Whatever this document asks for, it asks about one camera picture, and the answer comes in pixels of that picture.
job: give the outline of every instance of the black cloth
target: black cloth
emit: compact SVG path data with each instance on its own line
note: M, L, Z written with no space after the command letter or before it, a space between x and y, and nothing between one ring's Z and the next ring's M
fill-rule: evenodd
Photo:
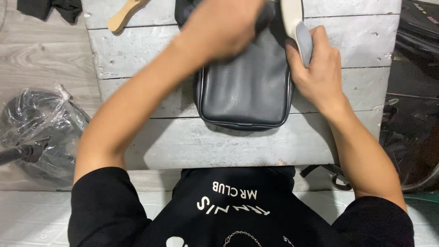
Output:
M50 9L54 7L69 23L75 23L82 12L81 0L18 0L17 10L23 14L46 20Z
M414 246L413 224L396 204L359 198L331 226L291 193L291 175L277 167L183 170L151 221L123 169L95 170L72 189L70 246L223 246L238 231L226 246Z

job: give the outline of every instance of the person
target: person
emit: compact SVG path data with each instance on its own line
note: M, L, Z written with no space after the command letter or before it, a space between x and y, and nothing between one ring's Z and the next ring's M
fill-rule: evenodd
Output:
M147 218L124 170L125 150L183 79L211 60L236 55L255 37L263 5L202 1L180 34L98 110L77 154L71 246L414 246L398 174L343 94L340 53L322 26L310 31L307 68L293 40L285 48L296 87L331 126L354 190L344 213L329 225L294 196L282 170L222 167L183 170L172 200L154 221Z

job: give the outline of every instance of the hand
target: hand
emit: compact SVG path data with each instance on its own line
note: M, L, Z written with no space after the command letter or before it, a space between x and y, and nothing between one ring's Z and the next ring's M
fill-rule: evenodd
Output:
M291 75L300 93L324 115L349 105L342 91L342 62L340 51L329 45L326 29L318 26L309 31L313 37L313 55L308 68L300 60L293 39L286 41L285 50Z
M176 38L207 61L239 53L255 37L265 0L204 0Z

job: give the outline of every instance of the wooden brush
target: wooden brush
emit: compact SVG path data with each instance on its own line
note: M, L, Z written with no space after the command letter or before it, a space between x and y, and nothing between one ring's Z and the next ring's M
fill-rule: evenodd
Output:
M107 22L108 29L114 33L120 33L134 12L147 2L148 0L128 0L122 9Z

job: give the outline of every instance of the silver chain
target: silver chain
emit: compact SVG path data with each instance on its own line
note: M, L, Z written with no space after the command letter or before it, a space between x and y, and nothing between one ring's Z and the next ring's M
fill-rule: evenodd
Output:
M259 247L262 247L261 244L258 242L258 240L257 240L255 237L253 237L252 235L250 235L250 233L243 232L243 231L236 231L236 232L230 234L230 235L226 238L226 242L224 243L223 247L226 247L226 245L227 245L228 243L230 243L230 239L231 239L235 234L238 234L238 233L240 233L240 234L245 234L245 235L251 237L251 238L252 238L252 239L258 244Z

